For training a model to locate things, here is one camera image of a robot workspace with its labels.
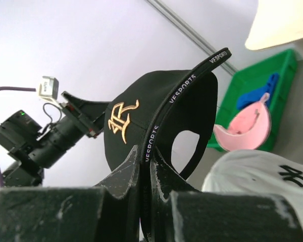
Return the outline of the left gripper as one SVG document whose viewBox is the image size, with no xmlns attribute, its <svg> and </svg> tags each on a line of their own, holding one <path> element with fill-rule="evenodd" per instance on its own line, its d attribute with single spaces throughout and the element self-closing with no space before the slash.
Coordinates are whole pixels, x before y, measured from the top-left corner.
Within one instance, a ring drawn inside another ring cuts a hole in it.
<svg viewBox="0 0 303 242">
<path fill-rule="evenodd" d="M 96 127 L 91 120 L 96 120 L 102 116 L 109 102 L 84 100 L 67 91 L 64 91 L 61 95 L 67 100 L 67 103 L 60 103 L 60 108 L 74 125 L 89 138 L 99 136 L 101 129 Z"/>
</svg>

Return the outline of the pink white baseball cap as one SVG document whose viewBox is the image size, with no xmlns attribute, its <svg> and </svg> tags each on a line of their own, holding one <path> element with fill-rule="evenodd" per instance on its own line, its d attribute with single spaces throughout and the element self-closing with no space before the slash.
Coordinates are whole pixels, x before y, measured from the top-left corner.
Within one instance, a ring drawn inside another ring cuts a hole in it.
<svg viewBox="0 0 303 242">
<path fill-rule="evenodd" d="M 255 150 L 267 140 L 271 131 L 271 117 L 266 106 L 269 98 L 270 94 L 264 93 L 259 101 L 241 110 L 228 128 L 214 125 L 213 132 L 221 148 L 226 151 Z"/>
</svg>

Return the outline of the black cap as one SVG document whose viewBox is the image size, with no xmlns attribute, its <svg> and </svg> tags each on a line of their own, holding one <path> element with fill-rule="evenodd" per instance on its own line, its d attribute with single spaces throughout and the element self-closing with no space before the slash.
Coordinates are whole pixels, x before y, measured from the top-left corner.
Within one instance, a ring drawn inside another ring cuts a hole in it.
<svg viewBox="0 0 303 242">
<path fill-rule="evenodd" d="M 115 170 L 134 145 L 141 170 L 141 226 L 152 239 L 149 165 L 156 152 L 170 164 L 172 146 L 182 131 L 198 134 L 194 154 L 179 173 L 183 179 L 199 164 L 212 136 L 217 111 L 218 80 L 214 69 L 231 57 L 228 48 L 191 70 L 144 74 L 110 102 L 105 111 L 104 144 L 108 166 Z"/>
</svg>

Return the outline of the cream bucket hat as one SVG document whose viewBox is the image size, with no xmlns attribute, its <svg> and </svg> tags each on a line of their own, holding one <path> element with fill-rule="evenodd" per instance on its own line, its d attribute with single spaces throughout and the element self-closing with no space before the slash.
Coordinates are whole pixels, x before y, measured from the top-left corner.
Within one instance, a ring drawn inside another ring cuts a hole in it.
<svg viewBox="0 0 303 242">
<path fill-rule="evenodd" d="M 263 50 L 303 39 L 303 0 L 258 1 L 245 47 Z"/>
</svg>

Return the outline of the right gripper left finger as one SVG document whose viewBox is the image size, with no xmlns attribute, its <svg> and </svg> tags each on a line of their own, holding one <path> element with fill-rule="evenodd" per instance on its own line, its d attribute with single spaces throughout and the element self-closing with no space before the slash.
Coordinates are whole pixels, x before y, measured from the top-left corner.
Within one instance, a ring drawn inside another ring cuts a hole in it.
<svg viewBox="0 0 303 242">
<path fill-rule="evenodd" d="M 138 155 L 92 188 L 0 189 L 0 241 L 138 241 Z"/>
</svg>

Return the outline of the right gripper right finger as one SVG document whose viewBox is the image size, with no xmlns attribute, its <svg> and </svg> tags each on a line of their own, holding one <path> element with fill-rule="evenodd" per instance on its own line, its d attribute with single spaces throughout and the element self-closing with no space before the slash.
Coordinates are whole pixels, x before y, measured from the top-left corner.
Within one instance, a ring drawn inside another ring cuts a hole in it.
<svg viewBox="0 0 303 242">
<path fill-rule="evenodd" d="M 156 152 L 143 163 L 147 241 L 303 241 L 303 226 L 274 193 L 201 192 Z"/>
</svg>

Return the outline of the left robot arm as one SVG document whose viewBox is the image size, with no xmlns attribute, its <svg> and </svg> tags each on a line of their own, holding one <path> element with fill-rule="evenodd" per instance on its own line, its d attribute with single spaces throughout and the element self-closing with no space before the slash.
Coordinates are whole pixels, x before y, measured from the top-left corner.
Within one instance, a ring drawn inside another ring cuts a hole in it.
<svg viewBox="0 0 303 242">
<path fill-rule="evenodd" d="M 57 121 L 44 128 L 23 110 L 0 125 L 0 145 L 14 163 L 3 173 L 4 187 L 36 187 L 44 170 L 53 166 L 83 137 L 96 138 L 104 129 L 108 102 L 88 101 L 64 91 L 64 103 L 56 104 Z"/>
</svg>

